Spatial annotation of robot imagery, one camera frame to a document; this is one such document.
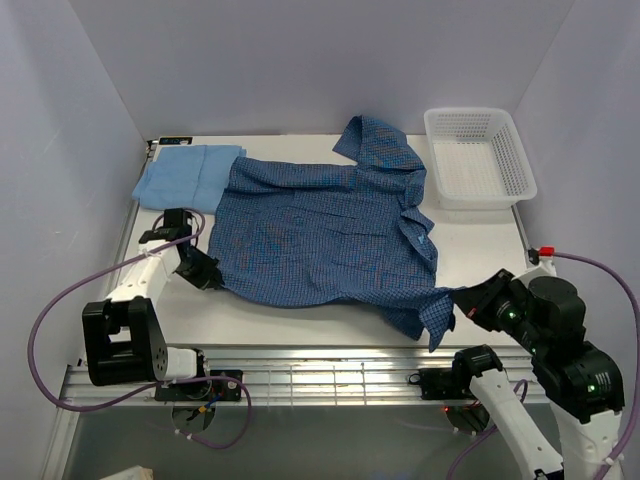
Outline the blue checked long sleeve shirt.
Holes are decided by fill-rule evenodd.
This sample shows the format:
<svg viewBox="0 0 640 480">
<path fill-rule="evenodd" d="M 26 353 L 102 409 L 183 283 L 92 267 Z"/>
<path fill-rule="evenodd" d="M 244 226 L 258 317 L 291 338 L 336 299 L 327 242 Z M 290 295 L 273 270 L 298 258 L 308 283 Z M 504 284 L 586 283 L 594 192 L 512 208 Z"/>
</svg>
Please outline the blue checked long sleeve shirt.
<svg viewBox="0 0 640 480">
<path fill-rule="evenodd" d="M 367 116 L 350 120 L 334 150 L 344 164 L 234 161 L 208 245 L 224 286 L 278 308 L 372 305 L 438 347 L 455 316 L 436 283 L 434 223 L 419 209 L 423 161 L 402 131 Z"/>
</svg>

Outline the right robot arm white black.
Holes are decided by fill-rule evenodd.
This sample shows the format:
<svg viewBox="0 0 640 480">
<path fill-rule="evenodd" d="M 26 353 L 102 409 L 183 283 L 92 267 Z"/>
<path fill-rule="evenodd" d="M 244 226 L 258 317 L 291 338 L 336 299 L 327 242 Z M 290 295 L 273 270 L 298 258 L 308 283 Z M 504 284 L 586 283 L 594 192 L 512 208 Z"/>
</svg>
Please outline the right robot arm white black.
<svg viewBox="0 0 640 480">
<path fill-rule="evenodd" d="M 507 443 L 524 479 L 620 479 L 618 433 L 625 406 L 614 360 L 586 340 L 586 304 L 576 287 L 555 274 L 552 247 L 532 249 L 533 267 L 452 293 L 475 325 L 507 334 L 531 356 L 533 375 L 556 421 L 555 450 L 511 387 L 497 354 L 482 345 L 459 351 L 451 382 L 475 397 Z"/>
</svg>

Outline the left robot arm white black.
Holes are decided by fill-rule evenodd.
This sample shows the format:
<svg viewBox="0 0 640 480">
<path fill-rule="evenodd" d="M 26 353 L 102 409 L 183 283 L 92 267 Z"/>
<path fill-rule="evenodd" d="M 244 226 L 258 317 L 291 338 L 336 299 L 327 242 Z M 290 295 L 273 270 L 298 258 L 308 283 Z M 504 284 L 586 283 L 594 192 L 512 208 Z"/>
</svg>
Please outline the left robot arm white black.
<svg viewBox="0 0 640 480">
<path fill-rule="evenodd" d="M 95 386 L 173 382 L 190 399 L 205 397 L 212 376 L 194 348 L 167 345 L 156 304 L 174 276 L 198 290 L 224 286 L 219 260 L 196 246 L 196 213 L 168 209 L 138 242 L 140 258 L 107 297 L 82 312 L 89 377 Z"/>
</svg>

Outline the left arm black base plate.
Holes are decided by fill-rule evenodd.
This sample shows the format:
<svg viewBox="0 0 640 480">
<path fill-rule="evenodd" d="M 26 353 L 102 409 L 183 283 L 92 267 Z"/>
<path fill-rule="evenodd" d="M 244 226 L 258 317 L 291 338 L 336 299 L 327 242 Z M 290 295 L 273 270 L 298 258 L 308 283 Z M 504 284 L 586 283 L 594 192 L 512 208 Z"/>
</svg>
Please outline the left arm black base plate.
<svg viewBox="0 0 640 480">
<path fill-rule="evenodd" d="M 238 402 L 242 390 L 238 382 L 243 380 L 242 370 L 211 370 L 209 376 L 225 376 L 229 380 L 208 380 L 205 382 L 158 387 L 154 399 L 159 402 L 202 402 L 217 398 L 219 401 Z"/>
</svg>

